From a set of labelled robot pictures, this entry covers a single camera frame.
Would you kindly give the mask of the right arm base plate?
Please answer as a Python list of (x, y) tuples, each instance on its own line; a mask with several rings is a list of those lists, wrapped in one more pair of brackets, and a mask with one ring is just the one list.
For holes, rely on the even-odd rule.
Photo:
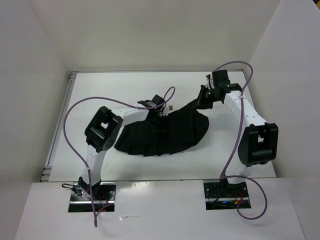
[(233, 210), (240, 204), (239, 209), (250, 209), (251, 203), (245, 182), (229, 184), (223, 187), (218, 181), (203, 183), (205, 207), (207, 211)]

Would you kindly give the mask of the black pleated skirt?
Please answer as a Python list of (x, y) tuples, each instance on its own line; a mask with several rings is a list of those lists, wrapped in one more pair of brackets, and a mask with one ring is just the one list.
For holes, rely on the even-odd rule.
[(198, 112), (194, 99), (168, 114), (166, 132), (152, 132), (150, 119), (125, 126), (114, 148), (144, 157), (172, 155), (196, 146), (206, 135), (209, 118)]

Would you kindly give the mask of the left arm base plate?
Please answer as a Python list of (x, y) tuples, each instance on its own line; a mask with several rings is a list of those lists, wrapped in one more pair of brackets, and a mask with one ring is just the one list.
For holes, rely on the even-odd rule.
[[(63, 183), (63, 188), (71, 190), (69, 200), (69, 213), (89, 213), (92, 212), (92, 204), (89, 197), (86, 197), (77, 182)], [(116, 183), (102, 182), (99, 192), (93, 197), (95, 211), (113, 212), (115, 210)]]

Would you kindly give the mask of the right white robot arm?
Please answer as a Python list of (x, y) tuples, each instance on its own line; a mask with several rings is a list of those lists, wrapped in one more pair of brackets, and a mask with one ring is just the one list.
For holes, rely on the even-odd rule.
[(221, 102), (239, 122), (235, 145), (219, 176), (219, 191), (229, 197), (255, 169), (276, 158), (279, 128), (265, 120), (245, 97), (247, 83), (232, 83), (226, 70), (213, 71), (206, 80), (197, 97), (198, 108), (212, 109)]

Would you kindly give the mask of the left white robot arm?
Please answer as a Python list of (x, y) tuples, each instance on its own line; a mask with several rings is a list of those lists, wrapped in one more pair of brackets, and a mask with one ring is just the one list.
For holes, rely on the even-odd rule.
[(78, 179), (81, 193), (88, 200), (99, 196), (101, 171), (105, 155), (116, 143), (122, 127), (161, 116), (166, 101), (159, 95), (137, 102), (140, 106), (109, 109), (102, 106), (84, 131), (87, 151), (85, 168)]

